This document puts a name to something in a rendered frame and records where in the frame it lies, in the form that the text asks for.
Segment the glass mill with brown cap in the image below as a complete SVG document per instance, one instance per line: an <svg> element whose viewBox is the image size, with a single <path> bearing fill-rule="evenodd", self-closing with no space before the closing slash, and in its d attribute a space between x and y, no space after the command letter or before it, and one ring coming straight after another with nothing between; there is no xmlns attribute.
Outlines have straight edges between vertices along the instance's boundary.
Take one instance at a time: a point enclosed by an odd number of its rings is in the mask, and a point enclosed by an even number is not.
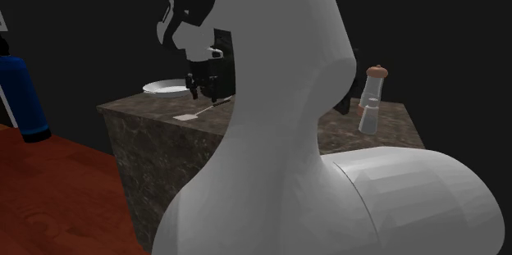
<svg viewBox="0 0 512 255"><path fill-rule="evenodd" d="M388 70L380 65L371 66L366 70L366 83L359 100L357 114L363 115L364 108L368 105L370 98L375 98L378 103L382 97L382 85L384 79L388 76Z"/></svg>

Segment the dark marble counter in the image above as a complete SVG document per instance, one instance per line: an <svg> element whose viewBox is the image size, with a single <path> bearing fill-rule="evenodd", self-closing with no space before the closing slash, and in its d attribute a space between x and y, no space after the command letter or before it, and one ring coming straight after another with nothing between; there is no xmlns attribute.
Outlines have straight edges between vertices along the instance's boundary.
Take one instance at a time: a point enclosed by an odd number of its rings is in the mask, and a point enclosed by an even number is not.
<svg viewBox="0 0 512 255"><path fill-rule="evenodd" d="M319 119L322 154L379 146L423 148L404 105L382 102L377 133L366 135L357 129L357 102L352 99L346 115L330 110ZM168 204L221 142L234 103L224 103L189 121L174 116L194 114L212 104L204 97L155 98L141 93L97 107L107 126L136 238L146 252L152 250Z"/></svg>

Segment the black box-shaped appliance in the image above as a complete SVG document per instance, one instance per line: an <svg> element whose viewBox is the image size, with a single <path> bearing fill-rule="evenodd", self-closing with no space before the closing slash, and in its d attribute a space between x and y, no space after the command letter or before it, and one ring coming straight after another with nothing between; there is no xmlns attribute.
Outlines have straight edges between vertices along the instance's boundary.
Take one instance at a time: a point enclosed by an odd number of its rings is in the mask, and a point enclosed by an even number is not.
<svg viewBox="0 0 512 255"><path fill-rule="evenodd" d="M214 30L214 47L223 52L223 58L214 62L218 79L217 96L227 98L235 94L235 60L231 32Z"/></svg>

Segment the clear glass shaker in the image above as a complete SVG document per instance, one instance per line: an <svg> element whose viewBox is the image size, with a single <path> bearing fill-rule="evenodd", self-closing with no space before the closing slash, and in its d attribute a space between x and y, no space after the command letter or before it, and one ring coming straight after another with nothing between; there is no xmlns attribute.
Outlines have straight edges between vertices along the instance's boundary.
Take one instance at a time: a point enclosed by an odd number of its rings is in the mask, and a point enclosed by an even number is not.
<svg viewBox="0 0 512 255"><path fill-rule="evenodd" d="M369 98L363 107L363 113L359 122L359 131L363 134L376 134L378 125L379 100Z"/></svg>

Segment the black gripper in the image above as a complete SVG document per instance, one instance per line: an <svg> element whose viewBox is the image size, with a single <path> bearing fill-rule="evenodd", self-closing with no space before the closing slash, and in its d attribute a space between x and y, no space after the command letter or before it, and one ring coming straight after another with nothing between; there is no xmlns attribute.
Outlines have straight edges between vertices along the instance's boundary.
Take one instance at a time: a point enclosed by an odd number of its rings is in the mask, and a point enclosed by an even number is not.
<svg viewBox="0 0 512 255"><path fill-rule="evenodd" d="M185 76L185 87L190 91L194 100L198 95L198 87L208 88L212 102L217 101L217 77L212 67L212 61L188 61L189 72Z"/></svg>

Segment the blue cylinder with black base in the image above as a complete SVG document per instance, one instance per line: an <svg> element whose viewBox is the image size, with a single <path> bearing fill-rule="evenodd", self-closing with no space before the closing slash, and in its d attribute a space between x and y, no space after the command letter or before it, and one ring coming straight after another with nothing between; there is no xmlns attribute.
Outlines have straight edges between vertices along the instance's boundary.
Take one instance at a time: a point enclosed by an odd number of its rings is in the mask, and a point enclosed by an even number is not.
<svg viewBox="0 0 512 255"><path fill-rule="evenodd" d="M49 139L52 133L23 59L0 57L0 86L24 142Z"/></svg>

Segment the white plate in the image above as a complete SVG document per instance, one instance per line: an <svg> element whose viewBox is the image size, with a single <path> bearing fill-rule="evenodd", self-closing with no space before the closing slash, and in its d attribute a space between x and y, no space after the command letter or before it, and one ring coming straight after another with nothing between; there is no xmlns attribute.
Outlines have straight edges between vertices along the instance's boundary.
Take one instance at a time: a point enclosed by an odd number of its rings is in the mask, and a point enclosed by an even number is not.
<svg viewBox="0 0 512 255"><path fill-rule="evenodd" d="M190 94L184 79L159 80L143 87L144 93L155 98L179 98Z"/></svg>

